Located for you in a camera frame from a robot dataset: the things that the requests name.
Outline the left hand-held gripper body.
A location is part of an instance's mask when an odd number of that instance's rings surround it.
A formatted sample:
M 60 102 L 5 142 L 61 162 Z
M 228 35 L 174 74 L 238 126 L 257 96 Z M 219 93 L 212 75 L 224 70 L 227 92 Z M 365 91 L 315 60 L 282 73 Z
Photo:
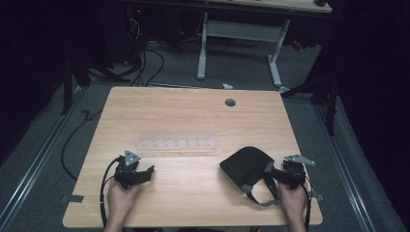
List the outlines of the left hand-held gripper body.
M 139 165 L 141 156 L 126 150 L 125 154 L 119 158 L 119 164 L 115 169 L 114 179 L 120 184 L 122 189 L 129 189 L 131 186 L 139 185 L 141 180 L 136 168 Z

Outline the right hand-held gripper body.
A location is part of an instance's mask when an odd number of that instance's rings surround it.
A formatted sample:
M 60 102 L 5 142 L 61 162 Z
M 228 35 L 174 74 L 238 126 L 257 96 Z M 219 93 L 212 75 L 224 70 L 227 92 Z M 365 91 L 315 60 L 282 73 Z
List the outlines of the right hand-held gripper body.
M 314 166 L 315 161 L 302 155 L 284 157 L 282 167 L 287 175 L 285 183 L 290 186 L 291 189 L 295 189 L 298 185 L 302 185 L 306 181 L 305 165 Z

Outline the person's right hand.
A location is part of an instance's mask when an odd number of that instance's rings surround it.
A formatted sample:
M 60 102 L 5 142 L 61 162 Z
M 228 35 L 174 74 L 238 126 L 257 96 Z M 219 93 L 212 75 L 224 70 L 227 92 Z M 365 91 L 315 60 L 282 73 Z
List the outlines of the person's right hand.
M 308 203 L 304 188 L 297 186 L 291 189 L 288 185 L 279 183 L 278 190 L 281 197 L 281 206 L 288 222 L 303 225 L 305 223 L 304 212 Z

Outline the person's left hand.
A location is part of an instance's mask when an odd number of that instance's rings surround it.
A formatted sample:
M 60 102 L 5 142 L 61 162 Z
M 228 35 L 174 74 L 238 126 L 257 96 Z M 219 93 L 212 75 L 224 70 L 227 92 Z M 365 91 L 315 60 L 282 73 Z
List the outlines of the person's left hand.
M 140 185 L 133 186 L 129 189 L 123 189 L 117 181 L 110 181 L 108 191 L 109 217 L 107 220 L 107 226 L 122 227 L 124 225 L 139 190 Z

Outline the clear plastic rack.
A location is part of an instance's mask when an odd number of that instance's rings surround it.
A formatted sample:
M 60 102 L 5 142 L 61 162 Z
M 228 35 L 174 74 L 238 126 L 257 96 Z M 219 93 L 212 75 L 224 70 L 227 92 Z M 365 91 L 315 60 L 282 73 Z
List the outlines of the clear plastic rack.
M 213 151 L 215 132 L 204 126 L 145 128 L 136 137 L 138 151 Z

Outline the black stand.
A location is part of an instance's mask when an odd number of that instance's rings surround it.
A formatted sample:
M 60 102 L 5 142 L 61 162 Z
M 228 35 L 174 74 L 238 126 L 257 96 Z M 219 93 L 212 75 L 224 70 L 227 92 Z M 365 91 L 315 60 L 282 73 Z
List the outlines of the black stand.
M 69 55 L 64 63 L 63 115 L 68 114 L 73 104 L 73 79 L 75 79 L 79 86 L 88 87 L 91 84 L 91 77 L 88 74 L 85 59 L 75 54 Z
M 338 80 L 335 75 L 325 75 L 323 77 L 316 78 L 312 81 L 308 81 L 302 85 L 285 91 L 280 95 L 283 98 L 291 97 L 297 93 L 312 92 L 310 102 L 312 104 L 327 104 L 327 113 L 325 116 L 325 126 L 328 133 L 331 136 L 335 135 L 334 122 L 337 104 L 337 85 Z

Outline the desk with white legs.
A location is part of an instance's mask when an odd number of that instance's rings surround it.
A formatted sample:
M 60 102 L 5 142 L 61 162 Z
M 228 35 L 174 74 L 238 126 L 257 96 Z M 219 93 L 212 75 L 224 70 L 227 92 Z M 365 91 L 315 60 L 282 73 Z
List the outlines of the desk with white legs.
M 332 7 L 327 0 L 204 0 L 207 7 L 214 4 L 227 6 L 255 7 L 257 10 L 278 10 L 280 13 L 330 14 Z M 210 19 L 207 13 L 202 15 L 201 49 L 198 60 L 197 78 L 206 76 L 207 41 L 209 37 L 240 39 L 274 43 L 273 53 L 267 56 L 274 85 L 281 87 L 277 59 L 286 37 L 291 19 L 286 16 L 280 25 L 267 23 L 234 22 L 232 19 Z

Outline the metal floor rail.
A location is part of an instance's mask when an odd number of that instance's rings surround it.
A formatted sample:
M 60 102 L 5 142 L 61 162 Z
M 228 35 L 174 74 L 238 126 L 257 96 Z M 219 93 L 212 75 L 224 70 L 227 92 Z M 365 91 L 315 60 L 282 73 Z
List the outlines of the metal floor rail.
M 55 141 L 61 134 L 63 127 L 66 125 L 69 117 L 73 112 L 73 108 L 84 96 L 87 91 L 86 87 L 76 87 L 73 93 L 73 104 L 67 109 L 63 110 L 63 113 L 57 118 L 53 128 L 47 135 L 42 147 L 36 153 L 36 156 L 30 163 L 28 169 L 24 172 L 24 176 L 19 180 L 18 186 L 15 188 L 13 195 L 9 199 L 7 205 L 0 213 L 0 232 L 7 232 L 11 223 L 13 222 L 15 215 L 19 211 L 25 198 L 30 192 L 31 188 L 35 185 L 38 177 L 40 176 L 44 166 L 50 157 L 52 148 Z
M 341 182 L 344 186 L 350 205 L 352 206 L 352 209 L 356 215 L 357 221 L 360 224 L 362 231 L 376 232 L 374 224 L 367 211 L 364 199 L 352 178 L 348 166 L 343 158 L 342 152 L 337 144 L 337 140 L 333 135 L 331 135 L 330 131 L 327 128 L 326 116 L 322 107 L 314 105 L 312 108 L 319 120 L 321 128 L 325 132 L 328 143 L 330 144 L 331 154 L 336 161 L 337 171 L 339 173 Z

